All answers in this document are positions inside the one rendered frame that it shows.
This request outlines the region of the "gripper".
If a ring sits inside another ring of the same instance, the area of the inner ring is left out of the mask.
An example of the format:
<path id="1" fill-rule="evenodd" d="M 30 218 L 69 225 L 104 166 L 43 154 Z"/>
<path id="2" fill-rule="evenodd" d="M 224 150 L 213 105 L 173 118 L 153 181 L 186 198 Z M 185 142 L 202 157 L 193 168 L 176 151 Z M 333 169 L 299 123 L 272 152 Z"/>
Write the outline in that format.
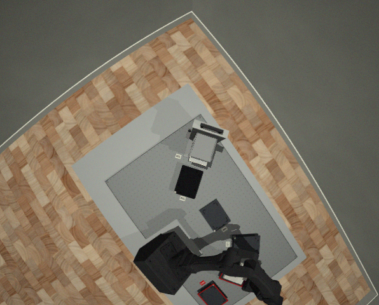
<path id="1" fill-rule="evenodd" d="M 253 284 L 250 279 L 247 279 L 246 281 L 244 280 L 243 285 L 242 285 L 242 290 L 246 292 L 253 292 L 253 289 L 255 287 L 255 284 Z"/>

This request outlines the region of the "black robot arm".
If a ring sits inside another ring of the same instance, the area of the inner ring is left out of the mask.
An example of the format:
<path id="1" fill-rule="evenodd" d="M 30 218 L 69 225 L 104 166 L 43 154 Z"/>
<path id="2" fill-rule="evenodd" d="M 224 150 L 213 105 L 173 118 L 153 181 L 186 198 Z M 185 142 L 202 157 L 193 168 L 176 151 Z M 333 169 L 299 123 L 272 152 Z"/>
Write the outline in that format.
<path id="1" fill-rule="evenodd" d="M 163 246 L 160 252 L 179 282 L 182 282 L 190 273 L 220 271 L 227 276 L 249 278 L 256 285 L 253 289 L 254 294 L 258 300 L 267 305 L 282 305 L 283 303 L 284 298 L 280 296 L 282 285 L 263 271 L 256 252 L 229 247 L 213 256 L 199 257 L 186 252 L 178 255 L 171 243 Z M 249 259 L 245 260 L 244 265 L 239 265 L 241 259 L 246 258 Z"/>

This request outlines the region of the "grey tower with black slots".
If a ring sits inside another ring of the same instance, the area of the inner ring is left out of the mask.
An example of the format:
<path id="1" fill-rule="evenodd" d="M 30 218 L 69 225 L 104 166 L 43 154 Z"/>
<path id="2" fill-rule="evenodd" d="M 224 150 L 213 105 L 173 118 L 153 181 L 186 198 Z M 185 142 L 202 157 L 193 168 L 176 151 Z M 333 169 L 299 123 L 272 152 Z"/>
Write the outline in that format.
<path id="1" fill-rule="evenodd" d="M 218 142 L 225 138 L 193 128 L 186 146 L 184 157 L 190 156 L 204 161 L 212 161 L 212 155 Z"/>

